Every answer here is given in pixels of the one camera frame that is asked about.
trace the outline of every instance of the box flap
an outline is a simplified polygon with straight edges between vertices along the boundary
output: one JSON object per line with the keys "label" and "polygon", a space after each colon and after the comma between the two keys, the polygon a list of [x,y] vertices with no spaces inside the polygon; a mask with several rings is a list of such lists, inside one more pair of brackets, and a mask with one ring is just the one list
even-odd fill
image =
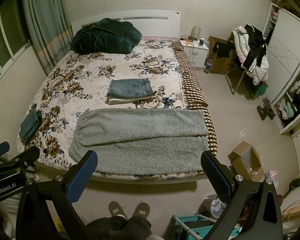
{"label": "box flap", "polygon": [[251,172],[251,180],[253,181],[261,181],[263,180],[263,176],[265,175],[265,172],[263,171],[262,167],[259,167],[257,169],[252,170]]}
{"label": "box flap", "polygon": [[236,158],[234,161],[232,161],[231,165],[234,167],[235,171],[238,174],[242,175],[245,179],[250,179],[249,173],[247,172],[247,169],[245,168],[240,158]]}
{"label": "box flap", "polygon": [[255,149],[255,147],[253,145],[251,145],[253,151],[255,152],[255,154],[257,155],[258,159],[260,160],[260,156],[259,153],[257,152],[257,150]]}
{"label": "box flap", "polygon": [[236,148],[233,149],[233,152],[236,153],[238,156],[241,156],[249,149],[251,145],[245,141],[242,141]]}

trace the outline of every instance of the white wardrobe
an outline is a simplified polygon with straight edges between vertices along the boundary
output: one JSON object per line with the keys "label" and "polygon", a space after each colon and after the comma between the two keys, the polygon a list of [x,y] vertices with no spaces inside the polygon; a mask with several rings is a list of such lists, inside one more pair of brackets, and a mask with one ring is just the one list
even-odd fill
{"label": "white wardrobe", "polygon": [[[273,105],[283,97],[290,101],[288,89],[294,84],[300,73],[300,19],[285,9],[277,7],[277,22],[271,19],[271,11],[276,5],[270,4],[264,35],[274,27],[267,51],[269,62],[268,88],[266,94]],[[280,133],[292,130],[300,122],[300,114],[288,125],[276,117]]]}

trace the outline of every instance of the water bottle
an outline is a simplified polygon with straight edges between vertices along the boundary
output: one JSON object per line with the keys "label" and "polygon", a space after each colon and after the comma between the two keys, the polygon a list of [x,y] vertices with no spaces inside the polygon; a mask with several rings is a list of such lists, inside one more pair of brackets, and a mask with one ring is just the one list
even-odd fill
{"label": "water bottle", "polygon": [[204,65],[204,72],[209,73],[209,70],[212,65],[212,57],[207,60],[207,63]]}

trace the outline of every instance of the folded white cloth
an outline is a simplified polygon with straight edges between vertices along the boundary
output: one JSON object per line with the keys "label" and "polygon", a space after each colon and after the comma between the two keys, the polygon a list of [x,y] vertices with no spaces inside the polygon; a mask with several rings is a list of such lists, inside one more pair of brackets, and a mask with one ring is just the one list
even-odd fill
{"label": "folded white cloth", "polygon": [[287,119],[288,119],[287,112],[283,109],[283,107],[284,107],[285,105],[286,105],[286,102],[285,102],[284,98],[282,98],[281,101],[280,101],[279,110],[281,111],[282,118],[283,118],[284,120],[287,120]]}
{"label": "folded white cloth", "polygon": [[149,99],[151,97],[152,96],[143,97],[143,98],[132,98],[132,99],[122,99],[122,98],[109,97],[109,105],[132,103],[132,102],[136,102],[136,101],[140,101],[140,100]]}

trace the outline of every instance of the metal trash can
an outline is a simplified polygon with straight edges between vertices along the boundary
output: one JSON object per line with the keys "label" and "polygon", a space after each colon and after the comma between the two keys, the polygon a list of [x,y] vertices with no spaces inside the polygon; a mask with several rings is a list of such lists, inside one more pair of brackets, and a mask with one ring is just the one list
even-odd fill
{"label": "metal trash can", "polygon": [[217,194],[206,196],[202,202],[202,206],[215,219],[218,219],[226,208],[226,204],[219,199]]}

